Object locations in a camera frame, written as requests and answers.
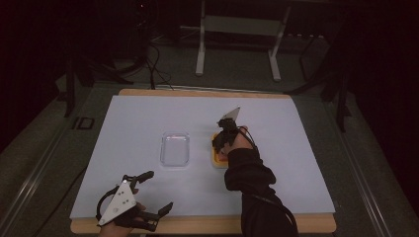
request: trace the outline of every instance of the clear plastic container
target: clear plastic container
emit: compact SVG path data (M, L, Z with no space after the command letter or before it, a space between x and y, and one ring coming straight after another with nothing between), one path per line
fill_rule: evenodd
M189 140L187 132L165 132L161 143L160 163L165 167L187 166Z

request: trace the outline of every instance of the arm sleeve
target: arm sleeve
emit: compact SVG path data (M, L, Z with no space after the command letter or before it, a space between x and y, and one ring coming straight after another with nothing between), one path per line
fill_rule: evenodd
M269 187L276 182L275 175L263 165L257 150L239 148L229 152L224 181L228 190L242 192L241 229L244 236L298 235L296 226L284 211L286 208Z

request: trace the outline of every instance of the orange object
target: orange object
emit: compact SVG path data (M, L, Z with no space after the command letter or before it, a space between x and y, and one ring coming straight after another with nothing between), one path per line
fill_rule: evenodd
M218 133L215 133L212 136L212 140L218 135ZM212 155L211 155L211 161L212 164L216 167L216 168L228 168L228 159L222 160L219 159L218 154L215 152L215 149L212 148Z

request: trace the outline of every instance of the robotic hand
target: robotic hand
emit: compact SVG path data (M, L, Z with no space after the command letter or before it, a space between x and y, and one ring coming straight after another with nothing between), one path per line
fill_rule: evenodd
M136 182L139 184L152 178L154 172L149 171L140 176L127 176L124 175L123 181L120 186L105 193L99 200L97 206L96 218L98 219L99 226L104 226L111 221L116 225L129 228L139 228L154 232L157 228L158 221L161 217L165 216L172 209L173 202L170 202L161 208L157 214L142 211L137 205L133 196ZM105 213L102 215L100 210L102 202L109 196L114 196L108 205Z
M225 143L228 143L231 146L238 133L241 133L250 142L252 147L257 150L257 146L255 145L252 137L250 136L249 138L245 132L240 130L241 126L237 126L235 123L239 112L240 107L237 107L231 112L225 114L219 120L218 126L222 128L222 131L212 140L212 147L215 150L215 153L219 153Z

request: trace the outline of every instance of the white paper sheet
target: white paper sheet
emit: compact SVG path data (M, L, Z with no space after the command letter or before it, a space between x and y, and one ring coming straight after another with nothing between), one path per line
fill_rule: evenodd
M148 211L173 201L172 216L240 214L240 193L225 188L225 169L210 161L216 123L237 106L236 123L249 127L284 205L293 213L335 212L292 99L115 96L70 217L95 216L98 200L123 175L150 170L154 178L137 186L135 196ZM187 167L160 164L167 131L189 133Z

